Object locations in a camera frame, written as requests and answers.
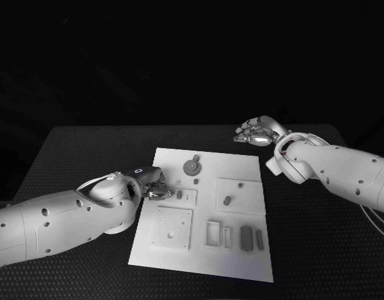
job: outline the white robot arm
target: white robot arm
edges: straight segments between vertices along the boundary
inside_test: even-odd
[[[310,133],[292,132],[261,116],[237,129],[235,142],[267,146],[274,156],[266,163],[274,175],[284,173],[297,184],[318,179],[331,193],[384,212],[384,158],[329,143]]]
[[[89,192],[76,189],[0,209],[0,267],[55,255],[124,231],[134,222],[141,198],[170,196],[159,167],[141,167],[101,180]]]

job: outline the textured mat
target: textured mat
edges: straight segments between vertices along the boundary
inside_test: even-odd
[[[156,147],[258,156],[274,284],[127,265],[136,221],[121,234],[1,267],[0,299],[384,299],[384,237],[359,206],[318,181],[273,176],[274,147],[234,143],[235,127],[56,127],[14,201],[151,165]],[[287,128],[345,145],[329,125]]]

